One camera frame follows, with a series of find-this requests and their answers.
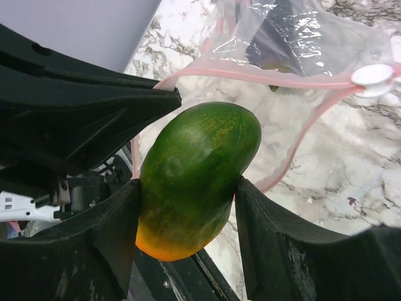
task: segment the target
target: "white marble table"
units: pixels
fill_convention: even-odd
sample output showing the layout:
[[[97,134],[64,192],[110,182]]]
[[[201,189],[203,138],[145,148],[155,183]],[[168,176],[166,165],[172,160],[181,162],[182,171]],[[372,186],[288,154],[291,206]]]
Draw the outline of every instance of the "white marble table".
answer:
[[[215,2],[164,0],[143,38],[141,47],[127,68],[127,73],[161,80],[199,57],[200,31]],[[391,34],[393,55],[397,61],[401,61],[401,5],[398,0],[323,0],[323,5],[340,17],[359,21]],[[350,98],[343,102],[343,106],[338,106],[336,113],[348,114],[348,121],[352,122],[352,114],[355,114],[353,108],[366,109],[372,112],[373,121],[380,123],[381,118],[393,118],[394,124],[401,131],[400,98],[401,84],[397,83],[392,93],[370,102],[369,106]],[[157,131],[148,130],[148,141],[142,138],[142,143],[152,143],[156,134]],[[366,175],[362,172],[362,175],[354,178],[346,173],[347,169],[352,164],[363,167],[368,160],[367,153],[364,157],[362,152],[361,160],[344,154],[340,156],[340,161],[333,163],[329,157],[325,157],[331,151],[329,146],[322,149],[321,154],[316,153],[311,158],[308,152],[312,152],[312,146],[308,141],[310,137],[305,138],[284,179],[266,195],[303,218],[341,233],[354,234],[377,223],[401,226],[401,190],[398,188],[401,184],[400,180],[396,180],[400,175],[397,168],[393,174],[384,174],[378,168],[376,174]],[[400,143],[398,140],[391,145],[392,156],[386,161],[387,165],[401,165]],[[308,166],[310,160],[319,159],[319,156],[319,171],[311,172],[310,168],[302,168]],[[326,189],[319,189],[321,184],[316,184],[321,178],[329,183],[325,186]],[[346,185],[355,185],[357,188],[352,190],[348,187],[349,189],[342,191],[341,187],[345,182]],[[206,250],[239,298],[247,300],[234,211],[222,233]]]

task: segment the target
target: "ziplock bag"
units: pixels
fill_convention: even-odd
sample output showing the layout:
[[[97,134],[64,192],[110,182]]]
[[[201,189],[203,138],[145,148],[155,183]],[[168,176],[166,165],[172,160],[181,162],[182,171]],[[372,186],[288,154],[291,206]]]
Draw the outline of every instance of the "ziplock bag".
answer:
[[[134,139],[134,167],[181,111],[223,101],[249,109],[262,125],[261,146],[244,173],[262,192],[288,169],[298,175],[289,191],[306,191],[298,199],[363,196],[366,185],[384,179],[386,189],[397,190],[401,105],[386,93],[401,65],[385,33],[333,16],[314,0],[222,0],[200,50],[200,58],[155,86],[177,86],[183,105]],[[353,94],[358,98],[346,99]]]

